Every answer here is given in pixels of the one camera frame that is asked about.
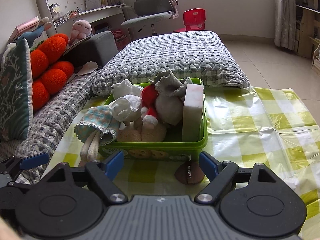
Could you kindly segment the grey quilted sofa cover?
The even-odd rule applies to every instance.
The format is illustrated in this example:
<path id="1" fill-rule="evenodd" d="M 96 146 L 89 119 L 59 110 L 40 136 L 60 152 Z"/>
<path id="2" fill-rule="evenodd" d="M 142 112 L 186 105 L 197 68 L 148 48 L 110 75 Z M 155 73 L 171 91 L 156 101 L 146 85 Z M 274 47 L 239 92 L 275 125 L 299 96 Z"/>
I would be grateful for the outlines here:
<path id="1" fill-rule="evenodd" d="M 99 72 L 97 69 L 75 77 L 53 96 L 34 114 L 27 139 L 1 142 L 1 160 L 40 153 L 51 157 L 74 118 L 93 96 L 92 84 Z"/>

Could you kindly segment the white paper scrap on sofa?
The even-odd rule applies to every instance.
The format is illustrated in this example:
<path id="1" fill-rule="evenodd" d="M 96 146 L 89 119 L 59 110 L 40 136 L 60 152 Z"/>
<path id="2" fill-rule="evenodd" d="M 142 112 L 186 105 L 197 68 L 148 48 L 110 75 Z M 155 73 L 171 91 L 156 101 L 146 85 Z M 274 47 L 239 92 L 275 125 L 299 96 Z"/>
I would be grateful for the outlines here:
<path id="1" fill-rule="evenodd" d="M 83 65 L 83 67 L 75 74 L 76 76 L 82 76 L 82 75 L 87 75 L 91 74 L 95 70 L 98 69 L 98 64 L 93 61 L 89 61 L 86 64 Z"/>

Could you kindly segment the white pink sponge block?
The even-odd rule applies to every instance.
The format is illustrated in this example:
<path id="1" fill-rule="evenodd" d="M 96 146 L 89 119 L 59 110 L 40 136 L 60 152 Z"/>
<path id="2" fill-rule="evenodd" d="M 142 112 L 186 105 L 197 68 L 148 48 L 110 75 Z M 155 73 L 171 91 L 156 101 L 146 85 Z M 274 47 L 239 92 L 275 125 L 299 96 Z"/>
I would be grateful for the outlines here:
<path id="1" fill-rule="evenodd" d="M 203 85 L 188 84 L 183 105 L 182 141 L 196 142 L 203 112 Z"/>

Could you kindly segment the white bookshelf desk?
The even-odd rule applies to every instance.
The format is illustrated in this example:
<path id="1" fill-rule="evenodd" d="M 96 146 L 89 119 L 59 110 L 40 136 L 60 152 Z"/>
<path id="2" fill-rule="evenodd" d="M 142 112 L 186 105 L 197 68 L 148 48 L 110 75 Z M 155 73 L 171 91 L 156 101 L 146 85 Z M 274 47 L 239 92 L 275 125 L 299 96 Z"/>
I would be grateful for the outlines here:
<path id="1" fill-rule="evenodd" d="M 109 6 L 107 0 L 36 0 L 41 17 L 48 17 L 53 26 L 46 31 L 49 37 L 54 34 L 71 34 L 72 25 L 78 20 L 86 20 L 92 26 L 92 33 L 98 26 L 106 24 L 108 30 L 123 29 L 130 37 L 128 29 L 121 26 L 126 20 L 125 5 Z"/>

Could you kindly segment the pink plush octopus toy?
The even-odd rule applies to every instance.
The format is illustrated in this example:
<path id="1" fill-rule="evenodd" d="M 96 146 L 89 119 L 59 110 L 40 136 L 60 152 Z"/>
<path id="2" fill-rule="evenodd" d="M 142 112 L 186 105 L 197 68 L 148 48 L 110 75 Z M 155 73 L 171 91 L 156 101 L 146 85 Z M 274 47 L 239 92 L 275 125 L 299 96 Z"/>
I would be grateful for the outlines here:
<path id="1" fill-rule="evenodd" d="M 68 41 L 69 45 L 72 45 L 76 40 L 80 41 L 91 35 L 91 24 L 86 20 L 76 21 L 71 29 L 71 35 Z"/>

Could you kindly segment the white cloth mitten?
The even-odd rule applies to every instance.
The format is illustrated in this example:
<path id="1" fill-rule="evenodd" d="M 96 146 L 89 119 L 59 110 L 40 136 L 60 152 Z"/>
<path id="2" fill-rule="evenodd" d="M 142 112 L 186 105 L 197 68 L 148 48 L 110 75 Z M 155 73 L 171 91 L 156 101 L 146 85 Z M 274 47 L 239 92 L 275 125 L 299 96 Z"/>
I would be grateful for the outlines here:
<path id="1" fill-rule="evenodd" d="M 111 93 L 114 100 L 124 97 L 126 95 L 135 95 L 142 97 L 143 87 L 140 85 L 133 85 L 130 80 L 125 79 L 121 83 L 115 83 L 112 85 Z"/>
<path id="2" fill-rule="evenodd" d="M 128 94 L 114 100 L 108 106 L 117 121 L 133 122 L 141 116 L 142 98 Z"/>

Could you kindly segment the green checked plastic tablecloth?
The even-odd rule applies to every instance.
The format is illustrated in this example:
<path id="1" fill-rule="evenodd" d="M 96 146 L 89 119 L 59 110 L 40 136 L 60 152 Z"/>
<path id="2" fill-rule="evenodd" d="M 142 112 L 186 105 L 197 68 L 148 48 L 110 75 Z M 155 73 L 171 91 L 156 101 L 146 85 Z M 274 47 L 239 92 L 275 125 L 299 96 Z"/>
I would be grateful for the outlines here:
<path id="1" fill-rule="evenodd" d="M 266 164 L 298 194 L 307 207 L 300 232 L 303 239 L 319 238 L 319 126 L 292 89 L 206 88 L 208 142 L 203 151 L 219 161 L 239 167 Z M 107 98 L 89 100 L 59 143 L 43 175 L 56 164 L 80 163 L 83 143 L 74 126 L 90 107 L 107 104 Z M 174 161 L 125 160 L 115 183 L 127 196 L 133 194 L 195 196 L 209 180 L 184 185 L 174 176 L 185 157 Z"/>

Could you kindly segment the beige curtain right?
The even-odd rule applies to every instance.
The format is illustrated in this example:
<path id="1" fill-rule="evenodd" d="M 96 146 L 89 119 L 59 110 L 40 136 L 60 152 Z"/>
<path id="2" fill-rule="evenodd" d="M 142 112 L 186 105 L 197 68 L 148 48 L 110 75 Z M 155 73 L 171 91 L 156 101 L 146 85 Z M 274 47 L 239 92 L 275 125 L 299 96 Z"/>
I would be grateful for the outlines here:
<path id="1" fill-rule="evenodd" d="M 274 44 L 294 50 L 296 39 L 296 0 L 276 0 Z"/>

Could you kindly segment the grey quilted ottoman cushion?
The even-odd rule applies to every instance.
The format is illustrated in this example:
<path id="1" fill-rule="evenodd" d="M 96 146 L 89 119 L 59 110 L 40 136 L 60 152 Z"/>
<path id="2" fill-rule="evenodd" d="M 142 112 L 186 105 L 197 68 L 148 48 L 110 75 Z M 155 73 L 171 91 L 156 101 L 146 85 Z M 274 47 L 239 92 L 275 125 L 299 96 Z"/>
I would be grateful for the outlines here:
<path id="1" fill-rule="evenodd" d="M 233 55 L 213 31 L 188 31 L 146 37 L 129 43 L 99 72 L 92 85 L 95 95 L 107 95 L 112 85 L 154 79 L 167 70 L 178 78 L 199 78 L 209 87 L 250 86 Z"/>

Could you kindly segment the wooden desk shelf unit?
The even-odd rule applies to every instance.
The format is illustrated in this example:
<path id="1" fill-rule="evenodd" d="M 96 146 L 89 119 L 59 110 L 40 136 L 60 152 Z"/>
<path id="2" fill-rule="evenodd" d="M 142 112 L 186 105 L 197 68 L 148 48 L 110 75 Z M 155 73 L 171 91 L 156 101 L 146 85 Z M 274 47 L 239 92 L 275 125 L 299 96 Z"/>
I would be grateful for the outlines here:
<path id="1" fill-rule="evenodd" d="M 319 74 L 319 0 L 296 0 L 295 53 Z"/>

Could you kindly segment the green plastic storage box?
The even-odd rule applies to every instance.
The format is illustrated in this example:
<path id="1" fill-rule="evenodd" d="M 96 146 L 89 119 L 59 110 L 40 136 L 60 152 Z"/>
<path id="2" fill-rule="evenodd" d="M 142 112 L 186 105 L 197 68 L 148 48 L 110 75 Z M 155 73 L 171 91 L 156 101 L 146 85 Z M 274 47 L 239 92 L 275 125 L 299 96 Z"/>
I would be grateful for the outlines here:
<path id="1" fill-rule="evenodd" d="M 197 138 L 194 141 L 182 141 L 182 123 L 167 128 L 161 142 L 114 141 L 100 146 L 99 153 L 107 157 L 122 150 L 126 158 L 153 160 L 185 160 L 188 156 L 196 160 L 208 141 L 206 107 L 202 107 L 202 116 Z"/>

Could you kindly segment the teal patterned throw pillow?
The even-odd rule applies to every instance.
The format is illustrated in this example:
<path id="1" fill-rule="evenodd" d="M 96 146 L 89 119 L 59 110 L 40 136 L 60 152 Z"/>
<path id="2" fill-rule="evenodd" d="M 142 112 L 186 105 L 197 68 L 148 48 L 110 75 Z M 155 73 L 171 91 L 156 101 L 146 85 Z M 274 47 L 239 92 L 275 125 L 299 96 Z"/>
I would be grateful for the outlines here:
<path id="1" fill-rule="evenodd" d="M 33 119 L 33 78 L 25 38 L 7 46 L 1 62 L 1 141 L 25 140 Z"/>

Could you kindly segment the red and white plush toy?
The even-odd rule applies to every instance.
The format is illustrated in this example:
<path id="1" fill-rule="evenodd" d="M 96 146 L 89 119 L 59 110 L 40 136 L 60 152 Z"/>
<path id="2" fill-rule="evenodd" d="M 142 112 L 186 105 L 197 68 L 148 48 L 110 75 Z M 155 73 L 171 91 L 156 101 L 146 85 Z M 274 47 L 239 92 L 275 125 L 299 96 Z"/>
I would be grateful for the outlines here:
<path id="1" fill-rule="evenodd" d="M 155 107 L 158 96 L 155 85 L 148 85 L 142 90 L 141 119 L 145 128 L 154 129 L 158 124 L 158 113 Z"/>

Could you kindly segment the grey office chair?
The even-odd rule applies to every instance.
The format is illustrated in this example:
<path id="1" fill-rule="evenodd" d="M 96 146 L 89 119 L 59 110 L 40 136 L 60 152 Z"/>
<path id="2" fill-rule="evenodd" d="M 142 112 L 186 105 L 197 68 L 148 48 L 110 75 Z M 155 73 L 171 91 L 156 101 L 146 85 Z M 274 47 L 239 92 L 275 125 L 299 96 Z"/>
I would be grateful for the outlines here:
<path id="1" fill-rule="evenodd" d="M 156 23 L 179 17 L 177 6 L 178 0 L 135 0 L 132 7 L 128 5 L 120 7 L 122 10 L 131 10 L 137 15 L 135 18 L 124 21 L 121 26 L 124 28 L 150 26 L 152 36 L 156 36 Z"/>

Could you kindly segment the pink box on sofa back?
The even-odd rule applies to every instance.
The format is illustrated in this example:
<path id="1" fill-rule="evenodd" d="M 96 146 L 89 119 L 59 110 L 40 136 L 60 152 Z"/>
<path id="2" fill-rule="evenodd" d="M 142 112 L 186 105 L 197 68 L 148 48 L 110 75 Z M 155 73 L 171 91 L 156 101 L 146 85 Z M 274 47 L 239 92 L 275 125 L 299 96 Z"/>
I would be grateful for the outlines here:
<path id="1" fill-rule="evenodd" d="M 14 29 L 14 31 L 12 32 L 10 38 L 9 38 L 9 42 L 13 42 L 16 38 L 18 38 L 20 35 L 22 35 L 23 33 L 30 31 L 31 29 L 34 29 L 35 27 L 37 27 L 39 25 L 39 17 L 36 16 L 34 18 L 32 18 L 31 20 L 21 23 L 18 26 L 16 26 L 16 28 Z"/>

